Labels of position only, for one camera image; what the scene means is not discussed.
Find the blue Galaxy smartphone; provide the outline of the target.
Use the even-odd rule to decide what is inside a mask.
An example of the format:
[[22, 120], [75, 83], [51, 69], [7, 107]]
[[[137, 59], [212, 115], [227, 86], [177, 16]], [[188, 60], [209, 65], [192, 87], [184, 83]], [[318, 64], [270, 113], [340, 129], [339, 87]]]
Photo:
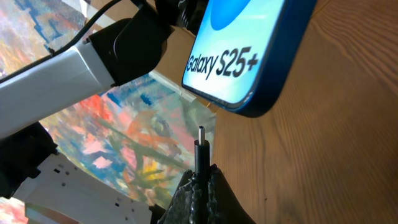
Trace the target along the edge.
[[277, 101], [316, 0], [210, 0], [182, 87], [248, 118]]

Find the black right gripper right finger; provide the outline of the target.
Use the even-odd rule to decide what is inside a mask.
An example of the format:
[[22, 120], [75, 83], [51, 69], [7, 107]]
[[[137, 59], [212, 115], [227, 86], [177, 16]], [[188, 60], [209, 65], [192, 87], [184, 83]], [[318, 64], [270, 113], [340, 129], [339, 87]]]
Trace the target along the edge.
[[210, 166], [207, 210], [208, 224], [255, 224], [216, 164]]

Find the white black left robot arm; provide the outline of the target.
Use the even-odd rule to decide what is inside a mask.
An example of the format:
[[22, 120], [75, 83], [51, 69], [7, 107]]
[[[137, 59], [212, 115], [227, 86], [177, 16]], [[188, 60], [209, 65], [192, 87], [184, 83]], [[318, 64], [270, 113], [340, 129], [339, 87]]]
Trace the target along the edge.
[[136, 1], [1, 79], [2, 223], [159, 223], [215, 117], [169, 80], [205, 1]]

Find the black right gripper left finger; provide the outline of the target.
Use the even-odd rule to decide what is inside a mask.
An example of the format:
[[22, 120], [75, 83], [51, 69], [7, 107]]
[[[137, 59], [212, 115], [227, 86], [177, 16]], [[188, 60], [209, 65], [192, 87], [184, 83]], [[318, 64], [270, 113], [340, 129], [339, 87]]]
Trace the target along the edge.
[[196, 224], [199, 212], [199, 184], [197, 175], [186, 170], [172, 197], [168, 209], [157, 224]]

